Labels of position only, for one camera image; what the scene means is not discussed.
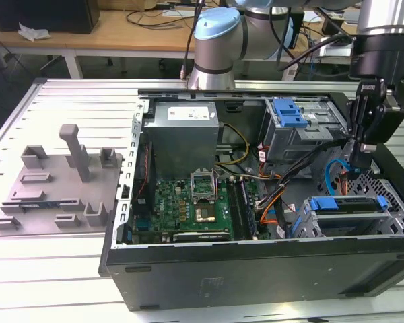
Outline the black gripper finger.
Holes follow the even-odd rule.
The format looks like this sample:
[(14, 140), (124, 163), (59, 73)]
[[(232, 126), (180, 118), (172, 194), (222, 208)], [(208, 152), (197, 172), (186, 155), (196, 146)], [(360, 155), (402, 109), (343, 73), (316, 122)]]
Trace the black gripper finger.
[(360, 167), (360, 144), (358, 142), (358, 137), (357, 137), (357, 126), (356, 126), (356, 101), (355, 100), (349, 100), (347, 102), (347, 131), (348, 135), (353, 141), (352, 149), (351, 149), (351, 155), (349, 157), (349, 163), (351, 167), (353, 168), (359, 168)]
[(365, 104), (360, 116), (360, 167), (369, 168), (372, 154), (386, 139), (383, 125), (386, 106)]

